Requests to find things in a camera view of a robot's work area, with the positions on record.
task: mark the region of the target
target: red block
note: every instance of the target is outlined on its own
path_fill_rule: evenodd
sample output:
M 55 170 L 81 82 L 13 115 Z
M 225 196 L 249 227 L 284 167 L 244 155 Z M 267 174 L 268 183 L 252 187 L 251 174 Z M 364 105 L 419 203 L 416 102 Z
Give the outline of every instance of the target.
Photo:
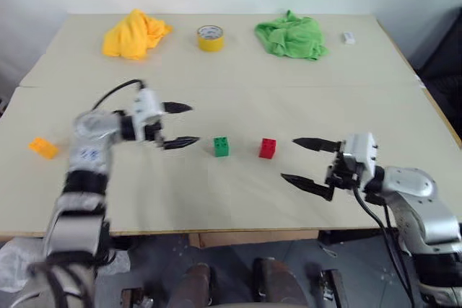
M 276 140 L 273 140 L 271 138 L 264 138 L 261 142 L 260 154 L 258 156 L 260 158 L 272 159 L 275 151 Z

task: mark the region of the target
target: beige table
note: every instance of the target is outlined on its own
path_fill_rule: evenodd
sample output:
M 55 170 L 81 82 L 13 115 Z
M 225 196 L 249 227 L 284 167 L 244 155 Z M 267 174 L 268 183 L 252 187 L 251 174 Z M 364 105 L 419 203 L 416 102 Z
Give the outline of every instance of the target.
M 322 182 L 332 157 L 291 143 L 300 136 L 339 140 L 372 131 L 381 165 L 420 167 L 442 199 L 458 206 L 461 153 L 388 36 L 371 16 L 318 15 L 330 54 L 317 62 L 264 52 L 253 27 L 274 15 L 162 15 L 175 27 L 143 61 L 100 54 L 104 32 L 122 15 L 70 16 L 24 78 L 0 120 L 0 235 L 42 234 L 66 172 L 71 122 L 119 82 L 143 78 L 163 100 L 195 111 L 165 119 L 165 135 L 200 136 L 180 151 L 121 144 L 108 186 L 116 234 L 191 230 L 338 229 L 375 226 L 348 193 L 333 203 L 304 193 L 280 172 Z M 205 53 L 200 25 L 220 25 L 226 47 Z M 341 42 L 341 32 L 357 44 Z M 105 104 L 128 108 L 127 89 Z M 61 147 L 54 160 L 27 148 L 36 136 Z M 212 138 L 231 154 L 215 158 Z M 274 159 L 257 157 L 261 138 L 278 141 Z M 454 208 L 458 218 L 462 212 Z

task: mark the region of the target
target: yellow cloth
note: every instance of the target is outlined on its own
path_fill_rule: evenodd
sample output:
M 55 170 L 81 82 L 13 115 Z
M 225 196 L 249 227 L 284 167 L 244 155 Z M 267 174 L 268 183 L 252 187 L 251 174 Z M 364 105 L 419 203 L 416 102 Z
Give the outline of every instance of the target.
M 156 47 L 160 39 L 172 31 L 164 21 L 149 17 L 135 9 L 122 19 L 104 38 L 103 54 L 111 57 L 141 59 L 148 48 Z

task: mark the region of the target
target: green block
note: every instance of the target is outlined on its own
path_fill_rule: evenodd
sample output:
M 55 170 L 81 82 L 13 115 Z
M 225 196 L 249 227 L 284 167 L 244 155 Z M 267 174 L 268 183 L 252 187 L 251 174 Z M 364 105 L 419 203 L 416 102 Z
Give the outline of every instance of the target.
M 230 147 L 228 146 L 228 139 L 226 137 L 214 138 L 215 156 L 227 157 L 230 155 Z

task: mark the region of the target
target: green cloth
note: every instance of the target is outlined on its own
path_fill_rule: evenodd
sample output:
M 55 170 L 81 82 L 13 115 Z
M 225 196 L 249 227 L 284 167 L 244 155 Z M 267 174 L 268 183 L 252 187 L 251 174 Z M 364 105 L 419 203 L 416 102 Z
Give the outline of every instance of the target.
M 257 25 L 255 34 L 266 52 L 278 57 L 316 61 L 328 52 L 318 23 L 309 17 L 297 18 L 290 10 L 285 17 Z

